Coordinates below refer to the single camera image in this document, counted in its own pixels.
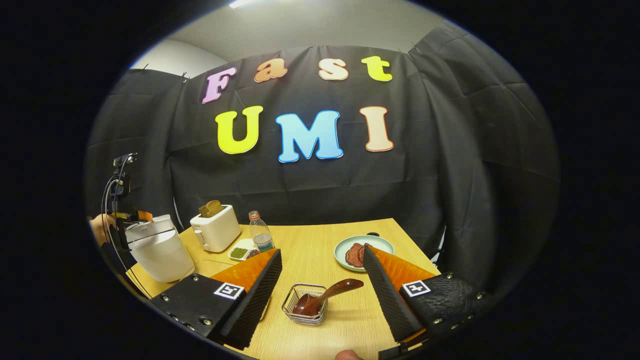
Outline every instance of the wooden table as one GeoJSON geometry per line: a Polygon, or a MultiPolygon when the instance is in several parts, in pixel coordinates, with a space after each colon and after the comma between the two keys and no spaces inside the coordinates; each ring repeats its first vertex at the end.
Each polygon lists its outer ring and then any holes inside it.
{"type": "MultiPolygon", "coordinates": [[[[250,237],[248,225],[240,225],[240,228],[242,233],[233,243],[250,237]]],[[[282,250],[282,273],[271,295],[264,319],[258,323],[253,334],[251,346],[240,351],[257,359],[333,360],[341,350],[352,348],[363,359],[373,360],[378,358],[378,351],[397,346],[368,275],[343,268],[333,256],[335,246],[345,238],[370,232],[379,233],[393,244],[396,256],[433,274],[440,274],[392,218],[347,224],[269,228],[276,247],[282,250]],[[328,288],[347,278],[361,280],[365,286],[330,299],[326,318],[321,326],[294,323],[283,313],[282,302],[293,284],[304,282],[328,288]]],[[[232,265],[237,263],[227,257],[231,247],[217,254],[202,250],[192,228],[181,233],[180,239],[194,263],[201,260],[215,260],[232,265]]],[[[132,270],[151,296],[156,296],[175,284],[153,280],[140,264],[135,264],[132,270]]]]}

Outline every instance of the wire basket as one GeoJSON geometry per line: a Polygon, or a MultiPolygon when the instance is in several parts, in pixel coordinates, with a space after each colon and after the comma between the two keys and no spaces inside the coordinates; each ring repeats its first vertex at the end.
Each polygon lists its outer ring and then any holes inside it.
{"type": "Polygon", "coordinates": [[[302,323],[305,325],[312,326],[320,326],[324,322],[324,314],[326,313],[326,307],[328,305],[328,300],[325,300],[322,304],[322,308],[317,315],[306,316],[306,315],[297,315],[292,313],[294,307],[300,300],[304,294],[309,294],[313,296],[320,296],[326,291],[326,288],[321,285],[313,285],[313,284],[295,284],[291,286],[291,290],[289,290],[289,294],[284,299],[282,303],[282,311],[291,319],[293,322],[302,323]]]}

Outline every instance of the water bottle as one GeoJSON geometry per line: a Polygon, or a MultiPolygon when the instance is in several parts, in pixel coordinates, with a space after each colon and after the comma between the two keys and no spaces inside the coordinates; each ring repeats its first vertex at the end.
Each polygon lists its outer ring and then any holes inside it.
{"type": "Polygon", "coordinates": [[[275,246],[271,239],[271,231],[260,218],[258,211],[254,210],[249,213],[249,221],[249,232],[258,251],[265,252],[273,249],[275,246]]]}

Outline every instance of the brown spoon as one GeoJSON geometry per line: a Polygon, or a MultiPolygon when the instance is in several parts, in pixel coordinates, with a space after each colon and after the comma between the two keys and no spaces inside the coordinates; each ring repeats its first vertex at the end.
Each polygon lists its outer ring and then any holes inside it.
{"type": "Polygon", "coordinates": [[[344,279],[335,283],[332,287],[328,288],[322,295],[315,297],[313,295],[304,294],[298,303],[293,308],[292,313],[296,315],[312,316],[318,314],[322,308],[323,302],[341,293],[345,293],[350,290],[361,288],[364,282],[356,279],[344,279]]]}

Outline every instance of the hand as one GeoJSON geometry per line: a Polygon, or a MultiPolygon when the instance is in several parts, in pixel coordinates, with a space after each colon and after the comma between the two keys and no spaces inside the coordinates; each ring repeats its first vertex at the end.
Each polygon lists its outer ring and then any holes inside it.
{"type": "Polygon", "coordinates": [[[104,233],[105,228],[106,231],[109,231],[110,226],[118,229],[116,219],[107,214],[100,214],[93,220],[89,220],[89,226],[91,227],[91,231],[93,231],[93,236],[98,241],[99,247],[102,246],[102,244],[109,242],[108,235],[104,233]]]}
{"type": "Polygon", "coordinates": [[[363,360],[353,350],[343,350],[335,356],[335,360],[363,360]]]}

